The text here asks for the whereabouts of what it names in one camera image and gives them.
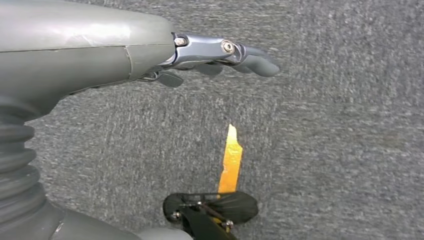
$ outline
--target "black plastic claw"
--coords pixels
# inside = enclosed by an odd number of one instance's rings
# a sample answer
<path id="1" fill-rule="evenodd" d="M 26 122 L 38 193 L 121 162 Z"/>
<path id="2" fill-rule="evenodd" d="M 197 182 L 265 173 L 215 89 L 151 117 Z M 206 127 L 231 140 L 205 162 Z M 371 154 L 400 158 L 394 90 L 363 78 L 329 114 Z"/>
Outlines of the black plastic claw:
<path id="1" fill-rule="evenodd" d="M 234 224 L 243 224 L 254 218 L 258 212 L 258 202 L 242 191 L 231 193 L 173 193 L 163 202 L 163 214 L 169 222 L 177 222 L 173 214 L 182 207 L 195 207 L 199 203 L 231 220 Z"/>

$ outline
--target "gray plastic casing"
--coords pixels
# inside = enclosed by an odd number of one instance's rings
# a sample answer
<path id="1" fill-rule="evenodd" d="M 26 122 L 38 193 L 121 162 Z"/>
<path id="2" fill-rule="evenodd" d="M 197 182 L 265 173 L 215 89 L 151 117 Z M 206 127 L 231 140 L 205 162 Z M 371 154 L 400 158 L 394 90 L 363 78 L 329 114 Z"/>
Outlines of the gray plastic casing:
<path id="1" fill-rule="evenodd" d="M 59 0 L 0 0 L 1 240 L 143 237 L 50 202 L 38 170 L 28 165 L 36 152 L 25 148 L 34 136 L 25 122 L 47 115 L 71 94 L 140 78 L 175 53 L 172 32 L 169 21 L 150 14 Z M 169 235 L 157 233 L 149 232 L 149 240 Z"/>
<path id="2" fill-rule="evenodd" d="M 0 98 L 26 121 L 63 97 L 136 80 L 175 52 L 166 19 L 59 0 L 0 0 Z"/>

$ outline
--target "gray carpet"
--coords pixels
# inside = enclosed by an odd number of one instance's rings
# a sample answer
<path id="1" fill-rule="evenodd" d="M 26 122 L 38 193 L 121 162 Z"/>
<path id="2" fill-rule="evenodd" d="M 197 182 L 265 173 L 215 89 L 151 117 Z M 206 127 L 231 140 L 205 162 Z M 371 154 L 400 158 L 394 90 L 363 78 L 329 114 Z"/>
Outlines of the gray carpet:
<path id="1" fill-rule="evenodd" d="M 216 191 L 228 124 L 241 240 L 424 239 L 424 1 L 81 0 L 258 46 L 273 78 L 181 74 L 66 98 L 33 121 L 49 197 L 122 229 L 166 226 L 171 192 Z"/>

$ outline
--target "robotic arm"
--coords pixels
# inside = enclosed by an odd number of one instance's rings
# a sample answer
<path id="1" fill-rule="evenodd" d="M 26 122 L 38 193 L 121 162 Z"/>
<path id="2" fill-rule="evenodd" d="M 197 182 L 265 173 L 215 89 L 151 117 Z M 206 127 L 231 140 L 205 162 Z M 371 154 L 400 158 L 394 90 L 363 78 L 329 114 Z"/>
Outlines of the robotic arm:
<path id="1" fill-rule="evenodd" d="M 25 148 L 41 118 L 69 95 L 129 81 L 177 87 L 169 70 L 218 75 L 222 67 L 272 77 L 263 51 L 220 37 L 178 33 L 166 19 L 60 0 L 0 0 L 0 239 L 185 240 L 185 232 L 139 235 L 47 200 Z"/>

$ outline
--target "screw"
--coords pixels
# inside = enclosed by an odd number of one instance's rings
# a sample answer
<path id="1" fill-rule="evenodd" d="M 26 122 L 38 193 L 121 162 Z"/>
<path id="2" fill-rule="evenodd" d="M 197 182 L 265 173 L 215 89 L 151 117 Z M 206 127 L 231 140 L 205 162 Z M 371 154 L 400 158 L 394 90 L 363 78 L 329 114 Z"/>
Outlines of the screw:
<path id="1" fill-rule="evenodd" d="M 172 217 L 174 220 L 179 220 L 179 219 L 180 219 L 180 217 L 181 217 L 181 213 L 180 213 L 179 211 L 175 211 L 175 212 L 173 212 L 173 213 L 172 213 L 171 217 Z"/>
<path id="2" fill-rule="evenodd" d="M 225 222 L 225 226 L 227 226 L 228 228 L 232 229 L 234 227 L 234 222 L 231 220 L 227 220 Z"/>
<path id="3" fill-rule="evenodd" d="M 180 46 L 184 46 L 187 44 L 187 40 L 184 37 L 177 37 L 173 40 L 173 42 L 175 43 L 175 45 L 177 45 L 178 47 Z"/>
<path id="4" fill-rule="evenodd" d="M 222 51 L 226 54 L 233 54 L 235 51 L 234 43 L 229 40 L 223 40 L 221 42 Z"/>

